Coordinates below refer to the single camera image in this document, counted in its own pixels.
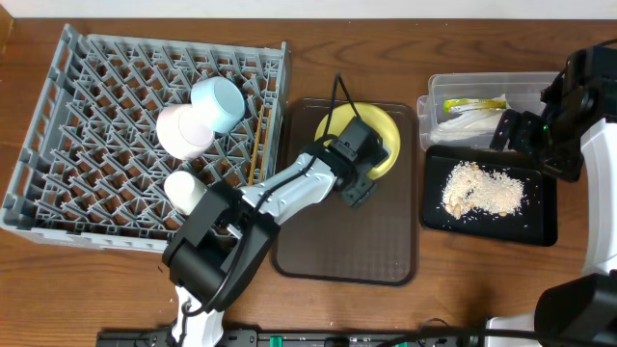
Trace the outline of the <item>yellow plate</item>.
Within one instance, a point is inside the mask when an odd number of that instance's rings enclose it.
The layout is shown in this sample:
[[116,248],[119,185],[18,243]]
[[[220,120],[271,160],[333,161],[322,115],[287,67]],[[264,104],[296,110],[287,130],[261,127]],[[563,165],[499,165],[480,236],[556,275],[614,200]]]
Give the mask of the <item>yellow plate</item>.
[[[384,148],[389,158],[368,173],[374,181],[384,176],[396,162],[401,150],[400,133],[393,118],[383,109],[369,103],[345,103],[336,106],[319,122],[315,132],[315,141],[327,134],[339,135],[352,118],[359,118],[376,130],[383,139]],[[307,175],[328,178],[335,185],[335,176],[330,168],[310,154],[311,168]]]

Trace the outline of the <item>green yellow snack wrapper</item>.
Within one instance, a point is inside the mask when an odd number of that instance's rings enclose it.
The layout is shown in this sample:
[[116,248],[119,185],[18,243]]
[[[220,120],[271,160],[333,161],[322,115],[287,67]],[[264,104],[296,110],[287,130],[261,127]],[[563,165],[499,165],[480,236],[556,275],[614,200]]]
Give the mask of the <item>green yellow snack wrapper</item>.
[[507,101],[505,99],[493,98],[493,99],[476,99],[476,98],[462,98],[462,99],[448,99],[443,103],[443,111],[446,114],[462,114],[475,110],[492,110],[492,109],[506,109]]

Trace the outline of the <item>leftover rice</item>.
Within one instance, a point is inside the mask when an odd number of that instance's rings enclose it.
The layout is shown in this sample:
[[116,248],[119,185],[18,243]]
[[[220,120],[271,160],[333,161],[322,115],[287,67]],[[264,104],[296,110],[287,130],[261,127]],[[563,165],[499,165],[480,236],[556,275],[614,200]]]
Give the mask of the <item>leftover rice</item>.
[[505,170],[462,161],[448,174],[441,205],[455,220],[472,213],[496,217],[516,215],[525,199],[524,183]]

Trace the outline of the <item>wooden chopstick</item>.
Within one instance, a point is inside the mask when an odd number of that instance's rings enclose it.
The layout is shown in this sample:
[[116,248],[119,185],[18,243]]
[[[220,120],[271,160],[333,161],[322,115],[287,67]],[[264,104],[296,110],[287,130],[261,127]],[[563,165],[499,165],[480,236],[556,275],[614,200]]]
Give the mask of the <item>wooden chopstick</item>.
[[254,180],[255,180],[255,168],[256,168],[256,161],[257,161],[261,131],[262,131],[264,109],[265,107],[262,104],[259,110],[259,114],[258,114],[258,122],[257,122],[257,128],[255,132],[255,140],[254,140],[254,146],[253,146],[252,161],[251,161],[251,166],[250,166],[250,171],[249,171],[248,185],[253,185]]
[[261,156],[261,163],[260,163],[260,171],[259,171],[259,182],[262,182],[265,180],[265,175],[267,172],[267,165],[266,165],[266,161],[267,161],[267,155],[268,155],[268,150],[269,150],[269,142],[270,142],[270,127],[271,127],[271,123],[272,123],[272,110],[269,109],[267,111],[267,123],[266,123],[266,131],[265,131],[265,140],[263,143],[263,151],[262,151],[262,156]]

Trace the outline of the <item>light blue bowl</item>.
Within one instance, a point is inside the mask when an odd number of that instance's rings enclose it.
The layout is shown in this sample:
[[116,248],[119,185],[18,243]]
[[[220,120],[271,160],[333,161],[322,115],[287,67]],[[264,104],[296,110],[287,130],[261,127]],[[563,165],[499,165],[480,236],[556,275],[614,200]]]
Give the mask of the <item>light blue bowl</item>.
[[244,118],[245,99],[227,78],[215,76],[193,85],[190,101],[202,122],[217,133],[228,133]]

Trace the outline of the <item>pink bowl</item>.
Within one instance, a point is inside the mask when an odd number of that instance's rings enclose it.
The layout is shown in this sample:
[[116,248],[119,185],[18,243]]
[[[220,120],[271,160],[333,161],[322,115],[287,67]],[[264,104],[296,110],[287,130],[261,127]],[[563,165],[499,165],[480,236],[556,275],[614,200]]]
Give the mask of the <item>pink bowl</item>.
[[215,133],[206,126],[190,104],[165,107],[156,121],[160,145],[180,160],[194,160],[212,145]]

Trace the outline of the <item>white cup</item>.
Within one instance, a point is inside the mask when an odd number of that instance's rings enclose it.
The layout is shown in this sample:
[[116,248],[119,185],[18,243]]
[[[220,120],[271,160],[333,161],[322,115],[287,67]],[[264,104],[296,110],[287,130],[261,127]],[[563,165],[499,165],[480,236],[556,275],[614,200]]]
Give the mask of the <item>white cup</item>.
[[164,192],[172,206],[183,215],[190,215],[207,188],[195,176],[185,171],[171,173],[164,181]]

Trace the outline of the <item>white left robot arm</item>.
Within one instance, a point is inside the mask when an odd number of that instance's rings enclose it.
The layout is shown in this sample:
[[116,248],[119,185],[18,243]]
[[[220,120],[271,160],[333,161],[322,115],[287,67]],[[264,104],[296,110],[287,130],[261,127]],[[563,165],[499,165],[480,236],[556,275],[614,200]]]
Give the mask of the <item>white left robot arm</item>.
[[353,117],[339,134],[324,133],[287,169],[259,184],[218,182],[207,189],[163,253],[181,301],[169,344],[216,345],[224,311],[255,276],[281,225],[332,191],[360,207],[399,150],[391,120]]

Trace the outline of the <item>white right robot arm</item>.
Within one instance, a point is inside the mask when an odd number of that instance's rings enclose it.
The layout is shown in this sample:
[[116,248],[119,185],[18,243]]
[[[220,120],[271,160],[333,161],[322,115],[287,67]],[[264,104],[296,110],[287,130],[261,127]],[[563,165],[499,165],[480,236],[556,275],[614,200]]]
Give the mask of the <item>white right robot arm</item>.
[[485,346],[585,346],[616,343],[616,42],[570,55],[541,93],[539,115],[508,110],[490,147],[524,154],[544,174],[588,178],[589,234],[582,276],[546,290],[532,313],[496,317],[489,330],[531,339],[485,336]]

